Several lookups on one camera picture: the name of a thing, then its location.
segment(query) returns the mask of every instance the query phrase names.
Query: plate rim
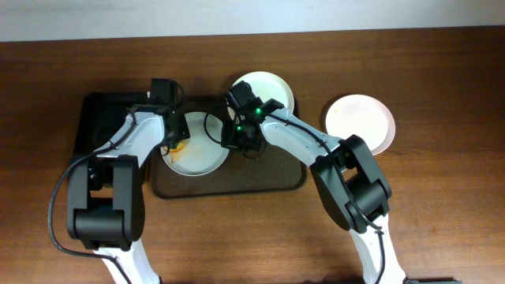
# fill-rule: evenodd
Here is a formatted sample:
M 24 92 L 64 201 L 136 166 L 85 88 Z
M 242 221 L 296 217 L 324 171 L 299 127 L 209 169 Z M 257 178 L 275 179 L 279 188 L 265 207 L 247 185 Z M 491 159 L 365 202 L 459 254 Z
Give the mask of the plate rim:
M 337 102 L 339 102 L 339 101 L 342 102 L 343 99 L 352 99 L 352 98 L 360 98 L 360 99 L 364 99 L 365 101 L 372 102 L 375 106 L 377 106 L 377 108 L 379 109 L 379 111 L 382 114 L 384 114 L 384 116 L 386 117 L 386 120 L 387 120 L 387 132 L 386 132 L 386 136 L 384 137 L 384 140 L 382 140 L 382 142 L 380 142 L 380 144 L 376 148 L 370 149 L 370 151 L 372 152 L 373 155 L 378 155 L 378 154 L 386 151 L 386 149 L 388 149 L 389 146 L 391 146 L 391 144 L 393 143 L 393 140 L 395 139 L 395 134 L 396 134 L 396 122 L 395 122 L 395 118 L 393 117 L 393 114 L 387 108 L 386 105 L 384 105 L 381 101 L 379 101 L 378 99 L 376 99 L 376 98 L 374 98 L 374 97 L 372 97 L 370 95 L 351 94 L 351 95 L 344 95 L 343 97 L 335 100 L 328 107 L 326 116 L 324 118 L 324 128 L 326 130 L 326 133 L 330 135 L 330 133 L 328 132 L 328 127 L 327 126 L 328 126 L 328 119 L 329 119 L 329 114 L 330 114 L 331 108 Z

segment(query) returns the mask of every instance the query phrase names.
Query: wooden table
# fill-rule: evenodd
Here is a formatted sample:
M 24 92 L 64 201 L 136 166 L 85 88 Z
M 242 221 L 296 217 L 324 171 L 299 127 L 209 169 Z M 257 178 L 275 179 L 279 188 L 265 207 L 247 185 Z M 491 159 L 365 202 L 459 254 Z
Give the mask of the wooden table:
M 0 44 L 0 282 L 112 282 L 106 267 L 60 253 L 47 203 L 92 91 L 147 91 L 169 77 L 221 95 L 240 75 L 280 75 L 300 115 L 372 95 L 395 116 L 376 158 L 393 188 L 391 237 L 411 278 L 505 282 L 505 28 L 100 39 Z M 63 245 L 65 190 L 55 227 Z M 360 278 L 346 231 L 309 177 L 293 192 L 157 199 L 144 187 L 142 240 L 165 283 L 300 283 Z

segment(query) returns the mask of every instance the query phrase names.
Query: white wall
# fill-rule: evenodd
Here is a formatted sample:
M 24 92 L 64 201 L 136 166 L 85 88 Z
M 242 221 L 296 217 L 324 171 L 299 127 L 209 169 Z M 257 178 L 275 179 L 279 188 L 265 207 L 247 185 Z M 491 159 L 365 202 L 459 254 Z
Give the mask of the white wall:
M 505 0 L 1 0 L 0 41 L 505 24 Z

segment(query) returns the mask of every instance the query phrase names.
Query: white plate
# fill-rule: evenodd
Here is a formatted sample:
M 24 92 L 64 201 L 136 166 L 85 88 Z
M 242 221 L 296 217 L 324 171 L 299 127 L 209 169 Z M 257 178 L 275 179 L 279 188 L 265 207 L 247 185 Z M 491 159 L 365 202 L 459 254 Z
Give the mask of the white plate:
M 251 85 L 254 95 L 259 96 L 263 103 L 269 99 L 276 99 L 293 113 L 294 97 L 290 86 L 279 76 L 263 71 L 247 73 L 235 81 L 236 85 L 240 81 L 245 81 Z M 228 113 L 233 119 L 235 112 L 228 108 Z
M 326 131 L 343 139 L 356 134 L 376 155 L 395 138 L 393 115 L 380 101 L 367 95 L 346 95 L 334 102 L 326 113 Z
M 185 146 L 177 152 L 166 154 L 161 147 L 165 163 L 177 173 L 196 177 L 208 174 L 217 169 L 225 161 L 230 150 L 222 148 L 210 140 L 204 131 L 205 113 L 192 112 L 185 114 L 188 122 L 189 139 L 184 140 Z M 216 140 L 221 138 L 223 123 L 214 115 L 207 119 L 207 130 Z

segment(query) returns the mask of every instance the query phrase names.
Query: rectangular tray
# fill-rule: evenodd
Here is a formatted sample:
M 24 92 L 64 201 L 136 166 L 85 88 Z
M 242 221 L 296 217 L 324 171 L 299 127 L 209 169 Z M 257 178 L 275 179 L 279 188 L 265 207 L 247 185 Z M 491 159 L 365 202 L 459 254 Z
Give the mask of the rectangular tray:
M 207 112 L 217 103 L 217 97 L 192 97 L 183 104 L 184 113 Z M 229 119 L 226 108 L 214 115 Z M 255 159 L 247 159 L 241 153 L 231 151 L 226 161 L 213 172 L 199 177 L 186 177 L 174 172 L 165 164 L 159 149 L 151 153 L 150 179 L 155 195 L 163 198 L 209 196 L 219 194 L 270 192 L 301 187 L 306 179 L 305 165 L 288 152 L 268 145 L 265 152 Z

